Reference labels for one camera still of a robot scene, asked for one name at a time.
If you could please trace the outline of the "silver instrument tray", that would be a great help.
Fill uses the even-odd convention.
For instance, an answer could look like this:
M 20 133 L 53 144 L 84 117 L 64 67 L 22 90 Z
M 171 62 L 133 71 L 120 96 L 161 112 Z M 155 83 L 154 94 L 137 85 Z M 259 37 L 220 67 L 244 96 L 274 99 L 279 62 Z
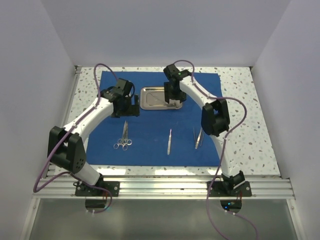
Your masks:
M 140 108 L 143 110 L 178 110 L 168 106 L 163 86 L 146 86 L 140 91 Z

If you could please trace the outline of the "steel surgical forceps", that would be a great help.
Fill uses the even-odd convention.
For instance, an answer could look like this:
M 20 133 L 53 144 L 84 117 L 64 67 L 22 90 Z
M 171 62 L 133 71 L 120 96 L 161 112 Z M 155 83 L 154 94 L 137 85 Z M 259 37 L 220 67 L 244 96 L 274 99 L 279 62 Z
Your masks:
M 115 143 L 115 144 L 113 145 L 113 148 L 114 148 L 115 150 L 116 150 L 116 149 L 119 149 L 120 147 L 122 147 L 122 145 L 121 145 L 122 136 L 121 136 L 121 138 L 119 138 L 119 139 L 117 140 L 117 143 Z

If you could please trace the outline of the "steel surgical scissors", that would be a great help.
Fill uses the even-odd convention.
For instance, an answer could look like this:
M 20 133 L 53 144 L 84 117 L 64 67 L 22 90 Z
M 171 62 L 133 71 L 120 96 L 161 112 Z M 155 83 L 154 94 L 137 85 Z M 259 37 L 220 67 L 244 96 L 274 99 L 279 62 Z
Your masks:
M 124 137 L 123 137 L 123 144 L 130 146 L 132 144 L 132 140 L 128 137 L 128 122 L 125 121 L 124 123 Z

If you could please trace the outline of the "steel hemostat clamp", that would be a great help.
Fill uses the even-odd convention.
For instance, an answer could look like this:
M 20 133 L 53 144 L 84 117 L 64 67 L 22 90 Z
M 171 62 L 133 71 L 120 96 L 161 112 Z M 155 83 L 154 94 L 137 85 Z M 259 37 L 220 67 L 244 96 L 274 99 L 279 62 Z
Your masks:
M 125 121 L 124 127 L 123 127 L 123 134 L 122 134 L 122 139 L 121 139 L 121 145 L 122 149 L 126 151 L 128 149 L 128 122 Z

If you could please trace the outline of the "blue surgical drape cloth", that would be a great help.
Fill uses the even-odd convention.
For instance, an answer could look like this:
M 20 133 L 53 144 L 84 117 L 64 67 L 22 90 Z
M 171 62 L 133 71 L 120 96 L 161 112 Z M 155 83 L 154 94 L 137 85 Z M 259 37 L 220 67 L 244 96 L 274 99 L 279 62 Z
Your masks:
M 142 109 L 138 117 L 107 117 L 88 137 L 86 160 L 90 165 L 216 167 L 220 155 L 208 135 L 195 149 L 193 127 L 199 129 L 201 116 L 201 108 L 188 96 L 180 109 Z M 125 121 L 132 144 L 127 150 L 114 149 Z M 171 148 L 167 155 L 170 129 Z

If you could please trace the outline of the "steel scalpel handle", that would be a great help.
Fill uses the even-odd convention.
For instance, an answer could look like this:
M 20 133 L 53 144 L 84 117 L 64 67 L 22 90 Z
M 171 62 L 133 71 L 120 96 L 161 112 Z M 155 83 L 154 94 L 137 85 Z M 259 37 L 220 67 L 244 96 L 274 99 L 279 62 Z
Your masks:
M 182 107 L 182 104 L 180 103 L 179 100 L 170 100 L 168 106 L 170 108 L 179 109 Z
M 167 155 L 171 153 L 171 142 L 172 142 L 172 129 L 169 130 L 168 143 L 167 143 Z

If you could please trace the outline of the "thin steel tweezers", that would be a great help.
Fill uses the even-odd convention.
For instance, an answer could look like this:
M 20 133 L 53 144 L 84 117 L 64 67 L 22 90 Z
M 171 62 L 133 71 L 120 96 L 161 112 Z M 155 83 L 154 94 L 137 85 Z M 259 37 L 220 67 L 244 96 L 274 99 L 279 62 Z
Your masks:
M 194 145 L 196 145 L 196 142 L 197 142 L 197 135 L 196 135 L 195 127 L 193 127 L 193 141 L 194 141 Z
M 204 135 L 205 135 L 205 133 L 204 133 L 203 129 L 201 129 L 200 140 L 199 140 L 199 146 L 200 146 L 200 147 L 201 147 L 202 144 L 203 144 Z

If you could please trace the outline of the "broad steel tweezers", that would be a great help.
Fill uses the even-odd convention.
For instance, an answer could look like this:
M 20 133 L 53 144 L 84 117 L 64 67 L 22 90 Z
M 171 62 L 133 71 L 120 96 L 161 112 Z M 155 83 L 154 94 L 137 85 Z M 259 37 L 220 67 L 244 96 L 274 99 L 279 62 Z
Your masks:
M 200 145 L 200 142 L 201 142 L 201 139 L 202 139 L 202 133 L 203 133 L 203 129 L 201 128 L 198 135 L 194 136 L 195 137 L 195 149 L 198 149 L 199 145 Z

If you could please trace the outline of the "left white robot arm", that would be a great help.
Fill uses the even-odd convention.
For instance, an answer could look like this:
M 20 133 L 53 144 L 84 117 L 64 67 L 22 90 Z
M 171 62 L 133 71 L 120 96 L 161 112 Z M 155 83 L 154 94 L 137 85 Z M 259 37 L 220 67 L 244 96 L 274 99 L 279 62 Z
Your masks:
M 98 93 L 97 98 L 75 120 L 64 127 L 53 127 L 49 132 L 49 162 L 85 182 L 92 196 L 103 193 L 102 175 L 88 162 L 84 141 L 106 118 L 138 117 L 139 97 L 132 82 L 119 78 L 115 86 Z

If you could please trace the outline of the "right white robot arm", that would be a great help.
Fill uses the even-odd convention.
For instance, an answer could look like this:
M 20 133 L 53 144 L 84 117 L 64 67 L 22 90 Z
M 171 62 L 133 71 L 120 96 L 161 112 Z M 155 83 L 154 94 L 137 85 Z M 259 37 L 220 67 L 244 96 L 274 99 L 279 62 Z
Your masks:
M 230 115 L 227 100 L 233 100 L 244 105 L 234 97 L 217 97 L 209 93 L 196 81 L 194 72 L 179 70 L 174 64 L 167 65 L 163 72 L 167 78 L 164 83 L 164 100 L 179 101 L 183 103 L 187 97 L 201 108 L 201 127 L 208 135 L 220 155 L 219 169 L 221 169 L 220 189 L 227 196 L 235 196 L 245 183 L 244 173 L 238 166 L 231 163 L 225 157 L 228 135 L 243 123 L 247 116 L 247 108 L 244 107 L 244 117 L 233 128 L 230 128 Z

